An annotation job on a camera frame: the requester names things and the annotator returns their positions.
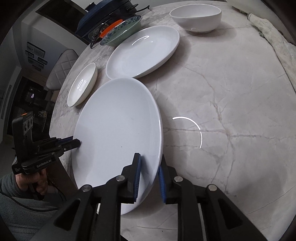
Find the grey sleeve left forearm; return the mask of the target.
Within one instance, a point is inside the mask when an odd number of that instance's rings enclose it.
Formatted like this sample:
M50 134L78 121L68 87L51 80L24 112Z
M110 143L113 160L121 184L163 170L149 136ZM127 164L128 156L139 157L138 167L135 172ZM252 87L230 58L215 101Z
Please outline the grey sleeve left forearm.
M30 240L66 202L64 194L48 184L41 195L36 184L22 191L14 173L1 178L1 218L13 237L1 235L1 240Z

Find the person's left hand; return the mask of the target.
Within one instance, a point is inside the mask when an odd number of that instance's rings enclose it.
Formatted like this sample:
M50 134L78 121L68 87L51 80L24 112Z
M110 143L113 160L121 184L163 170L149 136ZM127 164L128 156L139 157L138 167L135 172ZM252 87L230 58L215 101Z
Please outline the person's left hand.
M36 191L41 195L45 195L48 191L46 169L32 175L17 174L15 178L17 186L22 191L27 191L33 184L36 184Z

